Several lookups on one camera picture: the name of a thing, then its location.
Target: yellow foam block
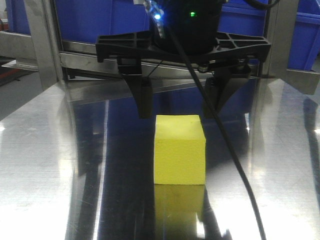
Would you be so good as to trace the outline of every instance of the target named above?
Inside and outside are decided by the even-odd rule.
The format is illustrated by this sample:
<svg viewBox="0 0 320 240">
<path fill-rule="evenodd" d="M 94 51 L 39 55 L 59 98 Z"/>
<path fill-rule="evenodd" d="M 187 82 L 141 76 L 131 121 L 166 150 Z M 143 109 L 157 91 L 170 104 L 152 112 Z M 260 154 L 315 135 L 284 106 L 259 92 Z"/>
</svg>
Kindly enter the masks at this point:
<svg viewBox="0 0 320 240">
<path fill-rule="evenodd" d="M 158 115 L 154 136 L 154 183 L 203 185 L 206 138 L 198 115 Z"/>
</svg>

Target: black cable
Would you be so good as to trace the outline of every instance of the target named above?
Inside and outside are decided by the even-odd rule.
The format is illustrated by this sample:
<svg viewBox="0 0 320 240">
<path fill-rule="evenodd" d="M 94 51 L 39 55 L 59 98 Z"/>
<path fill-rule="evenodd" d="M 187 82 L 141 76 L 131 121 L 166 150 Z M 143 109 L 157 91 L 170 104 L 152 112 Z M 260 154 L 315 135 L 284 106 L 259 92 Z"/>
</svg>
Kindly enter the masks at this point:
<svg viewBox="0 0 320 240">
<path fill-rule="evenodd" d="M 148 76 L 146 76 L 147 78 L 150 77 L 151 74 L 154 73 L 154 71 L 162 64 L 163 60 L 161 62 L 159 62 L 159 64 L 157 66 L 155 66 L 155 68 L 149 73 Z"/>
<path fill-rule="evenodd" d="M 280 0 L 275 0 L 274 3 L 265 4 L 258 0 L 244 0 L 244 1 L 250 6 L 254 7 L 255 9 L 260 9 L 260 10 L 268 10 L 280 2 Z"/>
<path fill-rule="evenodd" d="M 253 208 L 253 211 L 254 211 L 254 215 L 255 215 L 255 219 L 256 219 L 256 222 L 257 222 L 257 225 L 258 225 L 258 228 L 259 228 L 259 232 L 260 232 L 260 236 L 261 236 L 261 239 L 262 240 L 266 240 L 266 233 L 265 233 L 265 229 L 264 229 L 264 226 L 263 226 L 263 223 L 262 223 L 262 219 L 261 219 L 261 216 L 260 216 L 260 212 L 259 212 L 259 208 L 258 208 L 258 204 L 257 204 L 257 201 L 256 201 L 256 198 L 255 198 L 255 195 L 254 195 L 254 192 L 250 186 L 250 183 L 249 183 L 249 180 L 246 176 L 246 173 L 244 171 L 244 169 L 242 168 L 241 166 L 241 163 L 239 161 L 239 158 L 236 154 L 236 151 L 229 139 L 229 136 L 227 134 L 227 131 L 225 130 L 225 127 L 221 121 L 221 119 L 219 118 L 218 114 L 216 113 L 215 111 L 215 108 L 210 100 L 210 98 L 208 97 L 207 93 L 205 92 L 203 86 L 201 85 L 200 83 L 200 80 L 195 72 L 195 70 L 193 69 L 192 65 L 191 65 L 191 62 L 188 58 L 188 56 L 186 55 L 183 47 L 181 46 L 181 44 L 179 43 L 179 40 L 177 38 L 177 36 L 175 35 L 175 33 L 171 30 L 170 27 L 167 27 L 168 28 L 168 31 L 171 35 L 171 38 L 174 42 L 174 45 L 176 47 L 176 49 L 178 50 L 182 60 L 184 61 L 186 67 L 188 68 L 193 80 L 194 80 L 194 83 L 195 85 L 197 86 L 197 88 L 199 89 L 205 103 L 207 104 L 213 118 L 215 119 L 216 121 L 216 124 L 224 138 L 224 141 L 226 143 L 226 146 L 227 148 L 229 149 L 229 152 L 231 154 L 231 157 L 233 159 L 233 162 L 236 166 L 236 169 L 238 170 L 239 172 L 239 175 L 244 183 L 244 186 L 246 188 L 246 191 L 249 195 L 249 198 L 250 198 L 250 201 L 251 201 L 251 205 L 252 205 L 252 208 Z"/>
</svg>

